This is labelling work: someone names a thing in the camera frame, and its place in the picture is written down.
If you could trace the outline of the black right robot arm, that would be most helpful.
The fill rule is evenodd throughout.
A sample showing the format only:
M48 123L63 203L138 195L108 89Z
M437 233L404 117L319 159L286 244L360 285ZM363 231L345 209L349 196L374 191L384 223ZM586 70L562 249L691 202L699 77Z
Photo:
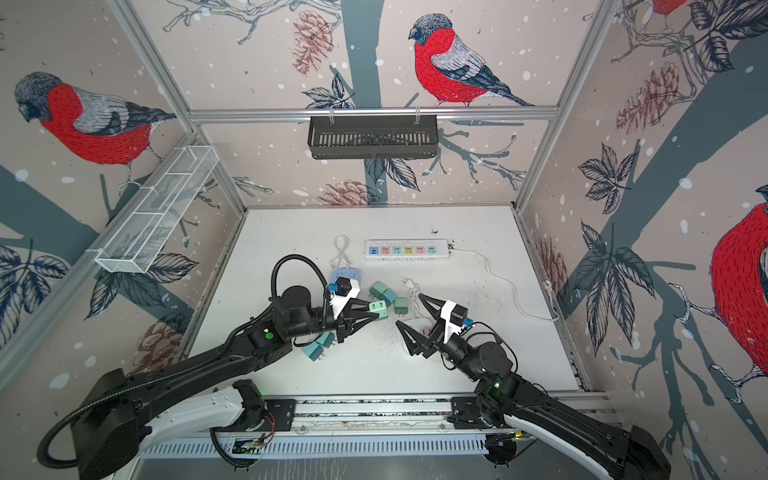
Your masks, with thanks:
M629 431L598 421L551 397L516 371L506 341L485 323L493 339L473 345L476 322L452 301L418 296L434 319L428 335L396 321L411 356L435 353L471 381L482 421L521 430L569 457L598 479L669 479L671 465L654 437L641 427Z

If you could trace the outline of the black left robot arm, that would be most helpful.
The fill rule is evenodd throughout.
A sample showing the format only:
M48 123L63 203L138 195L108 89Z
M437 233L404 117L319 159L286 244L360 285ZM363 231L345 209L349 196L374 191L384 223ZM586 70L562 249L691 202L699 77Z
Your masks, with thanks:
M312 306L304 286L277 291L279 271L290 261L302 262L316 274L323 288L320 306ZM379 319L354 292L351 279L341 277L336 286L330 288L308 257L284 256L272 269L270 304L263 312L234 328L221 345L169 367L131 376L120 369L102 375L84 402L42 437L38 463L49 469L75 468L82 479L106 477L132 460L141 442L156 433L152 420L228 380L241 397L241 407L252 409L259 395L246 375L289 354L294 338L332 332L344 341Z

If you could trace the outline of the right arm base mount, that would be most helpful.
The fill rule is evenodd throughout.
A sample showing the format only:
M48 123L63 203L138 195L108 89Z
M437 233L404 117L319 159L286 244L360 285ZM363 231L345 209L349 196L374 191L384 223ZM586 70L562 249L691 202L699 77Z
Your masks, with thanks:
M454 396L450 399L450 413L447 421L455 429L500 429L507 428L505 415L510 415L513 405L510 401L496 400L481 396Z

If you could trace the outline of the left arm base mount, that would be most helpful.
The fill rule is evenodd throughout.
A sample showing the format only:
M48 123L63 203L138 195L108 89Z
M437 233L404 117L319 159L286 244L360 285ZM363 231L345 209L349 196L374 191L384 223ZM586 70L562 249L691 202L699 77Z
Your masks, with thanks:
M246 409L231 425L216 427L220 432L288 432L291 430L297 402L294 399L263 399L263 405Z

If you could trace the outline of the blue square socket hub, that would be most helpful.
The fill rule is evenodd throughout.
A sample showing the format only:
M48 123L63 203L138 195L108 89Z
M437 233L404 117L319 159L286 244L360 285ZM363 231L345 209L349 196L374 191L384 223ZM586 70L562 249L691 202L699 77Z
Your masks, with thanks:
M349 280L355 280L358 283L361 282L361 273L355 268L337 268L331 274L331 283L336 283L339 278L347 278Z

